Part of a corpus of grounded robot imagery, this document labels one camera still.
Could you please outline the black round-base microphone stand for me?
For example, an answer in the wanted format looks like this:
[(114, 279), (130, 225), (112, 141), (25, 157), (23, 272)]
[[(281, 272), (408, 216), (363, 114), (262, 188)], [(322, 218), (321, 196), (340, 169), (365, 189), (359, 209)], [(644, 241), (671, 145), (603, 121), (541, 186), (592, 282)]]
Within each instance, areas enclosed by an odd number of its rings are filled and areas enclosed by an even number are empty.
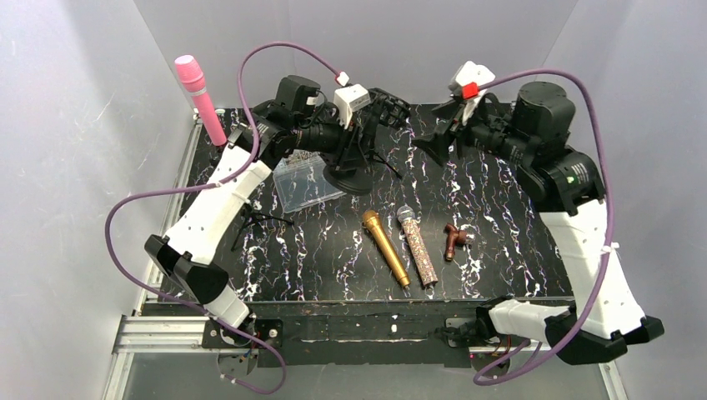
[(326, 164), (323, 176), (344, 193), (369, 194), (373, 188), (373, 179), (367, 173), (369, 165), (388, 163), (375, 150), (378, 128), (403, 128), (411, 106), (383, 89), (366, 89), (360, 84), (335, 90), (333, 105), (338, 109), (339, 132), (336, 148), (320, 153)]

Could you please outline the black tripod microphone stand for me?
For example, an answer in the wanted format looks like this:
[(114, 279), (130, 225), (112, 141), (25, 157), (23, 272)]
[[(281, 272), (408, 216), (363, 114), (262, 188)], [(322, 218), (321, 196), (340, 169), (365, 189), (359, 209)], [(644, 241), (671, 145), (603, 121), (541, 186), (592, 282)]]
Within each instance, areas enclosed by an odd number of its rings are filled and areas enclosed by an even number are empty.
[(384, 165), (398, 180), (402, 180), (403, 175), (388, 161), (386, 157), (383, 157), (375, 150), (370, 150), (368, 152), (368, 159), (372, 163)]

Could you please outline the gold microphone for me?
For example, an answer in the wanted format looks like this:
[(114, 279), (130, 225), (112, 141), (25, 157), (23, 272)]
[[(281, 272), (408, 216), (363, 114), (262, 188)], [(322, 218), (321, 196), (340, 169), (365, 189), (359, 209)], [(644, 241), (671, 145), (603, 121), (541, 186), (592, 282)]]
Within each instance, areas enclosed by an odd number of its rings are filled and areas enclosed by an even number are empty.
[(409, 275), (404, 269), (402, 261), (389, 239), (389, 235), (385, 232), (378, 213), (374, 210), (367, 210), (362, 216), (362, 221), (363, 225), (374, 239), (396, 281), (404, 290), (408, 290), (411, 283)]

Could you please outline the glitter silver-head microphone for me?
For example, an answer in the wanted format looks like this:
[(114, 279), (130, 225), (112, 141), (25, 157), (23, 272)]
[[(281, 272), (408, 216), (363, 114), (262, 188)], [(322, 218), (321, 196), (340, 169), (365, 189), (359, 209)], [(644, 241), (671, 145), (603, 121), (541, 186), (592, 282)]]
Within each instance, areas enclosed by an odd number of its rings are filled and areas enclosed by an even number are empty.
[(396, 216), (403, 229), (423, 287), (434, 286), (439, 280), (434, 271), (434, 265), (424, 243), (414, 210), (405, 204), (398, 209)]

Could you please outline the small black tripod stand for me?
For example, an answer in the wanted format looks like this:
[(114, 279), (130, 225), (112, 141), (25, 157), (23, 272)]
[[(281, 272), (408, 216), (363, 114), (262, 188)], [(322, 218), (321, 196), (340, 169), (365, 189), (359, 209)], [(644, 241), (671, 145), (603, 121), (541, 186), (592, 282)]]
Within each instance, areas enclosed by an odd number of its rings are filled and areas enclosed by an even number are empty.
[(285, 223), (286, 225), (293, 227), (295, 225), (294, 221), (291, 219), (276, 217), (271, 214), (263, 213), (255, 210), (250, 203), (245, 203), (240, 212), (240, 216), (243, 218), (242, 224), (240, 225), (236, 238), (234, 239), (232, 246), (230, 248), (231, 252), (236, 250), (238, 241), (243, 236), (243, 233), (250, 227), (261, 225), (268, 221), (276, 221), (280, 223)]

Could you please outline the pink microphone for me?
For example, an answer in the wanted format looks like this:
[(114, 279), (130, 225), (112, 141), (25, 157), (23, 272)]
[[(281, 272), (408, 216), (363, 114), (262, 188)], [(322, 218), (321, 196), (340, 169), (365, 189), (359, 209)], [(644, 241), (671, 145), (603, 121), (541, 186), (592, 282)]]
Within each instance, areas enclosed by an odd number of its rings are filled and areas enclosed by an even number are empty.
[(207, 91), (207, 83), (198, 61), (192, 55), (182, 55), (174, 60), (178, 79), (184, 90), (192, 98), (203, 126), (214, 146), (223, 146), (227, 136), (218, 119), (216, 108)]

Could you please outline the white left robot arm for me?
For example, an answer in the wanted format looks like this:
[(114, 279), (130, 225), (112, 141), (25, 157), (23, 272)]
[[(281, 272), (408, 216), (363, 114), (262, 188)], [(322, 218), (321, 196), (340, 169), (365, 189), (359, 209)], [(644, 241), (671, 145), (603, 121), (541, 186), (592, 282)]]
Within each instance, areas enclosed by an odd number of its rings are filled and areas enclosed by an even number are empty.
[(275, 98), (251, 108), (251, 124), (226, 144), (209, 180), (212, 187), (164, 235), (145, 243), (163, 273), (228, 326), (240, 327), (250, 311), (213, 258), (228, 226), (282, 159), (296, 150), (317, 153), (326, 181), (337, 189), (357, 196), (372, 189), (365, 170), (387, 95), (359, 84), (337, 89), (322, 104), (319, 94), (319, 84), (310, 79), (284, 77)]

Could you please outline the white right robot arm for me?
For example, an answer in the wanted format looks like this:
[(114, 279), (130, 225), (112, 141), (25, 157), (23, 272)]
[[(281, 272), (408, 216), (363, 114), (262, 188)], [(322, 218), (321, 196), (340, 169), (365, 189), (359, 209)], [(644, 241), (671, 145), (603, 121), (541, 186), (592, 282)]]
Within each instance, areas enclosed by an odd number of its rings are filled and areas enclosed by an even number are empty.
[(608, 231), (605, 186), (595, 162), (567, 143), (575, 105), (551, 82), (523, 85), (512, 107), (475, 83), (451, 86), (434, 109), (442, 119), (414, 145), (436, 163), (448, 149), (474, 147), (515, 168), (514, 178), (548, 228), (574, 294), (570, 306), (550, 307), (497, 297), (476, 310), (473, 333), (550, 345), (570, 365), (606, 363), (664, 333), (644, 313), (625, 280), (619, 257), (604, 243)]

